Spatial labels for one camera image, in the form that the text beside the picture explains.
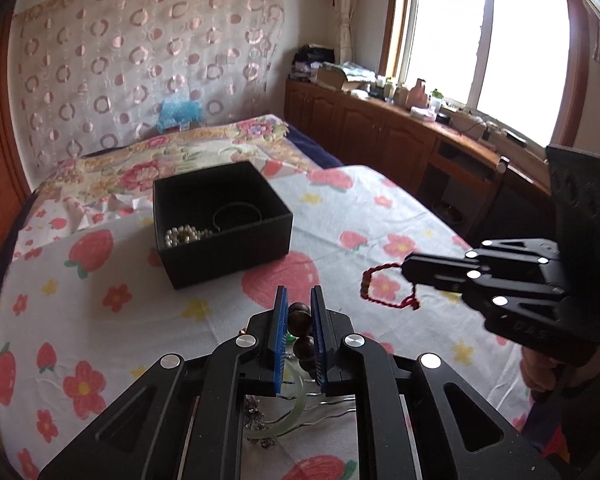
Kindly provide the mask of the right hand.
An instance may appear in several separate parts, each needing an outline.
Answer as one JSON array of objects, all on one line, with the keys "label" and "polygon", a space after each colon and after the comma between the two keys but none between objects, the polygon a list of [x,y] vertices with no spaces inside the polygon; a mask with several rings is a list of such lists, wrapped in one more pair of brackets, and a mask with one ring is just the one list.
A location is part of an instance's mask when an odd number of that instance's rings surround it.
[{"label": "right hand", "polygon": [[528,349],[521,348],[520,372],[524,384],[533,391],[547,392],[558,388],[577,387],[590,382],[600,375],[600,348],[592,358],[583,366],[565,370],[558,375],[558,367],[562,365],[549,356]]}]

